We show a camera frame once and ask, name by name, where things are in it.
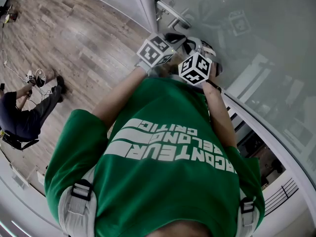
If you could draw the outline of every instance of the door handle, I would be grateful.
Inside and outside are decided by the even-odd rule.
[[[188,29],[191,27],[191,24],[182,16],[182,14],[187,12],[188,9],[185,9],[181,14],[179,14],[173,8],[171,8],[169,5],[167,5],[161,0],[157,1],[157,5],[161,6],[163,10],[168,11],[170,14],[172,14],[175,17],[175,19],[169,23],[168,28],[174,29],[174,27],[177,24],[179,24],[184,29]]]

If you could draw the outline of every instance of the backpack strap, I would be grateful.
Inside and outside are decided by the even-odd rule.
[[[94,237],[97,199],[93,191],[95,166],[62,193],[58,204],[59,224],[72,237]]]
[[[248,198],[245,193],[240,191],[240,204],[237,217],[237,232],[235,237],[251,237],[256,230],[259,221],[259,210],[254,205],[254,199]]]

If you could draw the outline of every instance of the hardwood floorboard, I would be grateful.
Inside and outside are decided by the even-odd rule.
[[[53,70],[65,79],[68,92],[46,120],[40,142],[20,152],[1,141],[1,150],[27,177],[37,166],[45,173],[58,137],[74,109],[91,111],[134,65],[133,57],[149,33],[133,20],[100,0],[9,0],[18,19],[3,29],[7,65],[19,76],[28,70]],[[1,66],[6,91],[25,83]],[[56,85],[42,88],[46,93]],[[31,100],[42,96],[33,90]],[[29,102],[24,109],[32,109]],[[43,187],[34,184],[43,191]]]

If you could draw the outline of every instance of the shoe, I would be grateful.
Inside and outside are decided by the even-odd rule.
[[[65,94],[66,93],[66,86],[65,86],[65,80],[63,79],[62,76],[57,76],[57,85],[62,87],[61,93]]]
[[[57,103],[61,103],[64,101],[64,98],[62,96],[60,96],[60,98],[58,99]]]

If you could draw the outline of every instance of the metal railing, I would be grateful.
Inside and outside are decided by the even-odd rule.
[[[274,210],[279,208],[295,192],[297,192],[297,190],[298,190],[298,187],[292,178],[288,180],[286,184],[281,185],[281,188],[276,193],[274,193],[271,197],[265,200],[265,204],[266,204],[265,216],[269,215]]]

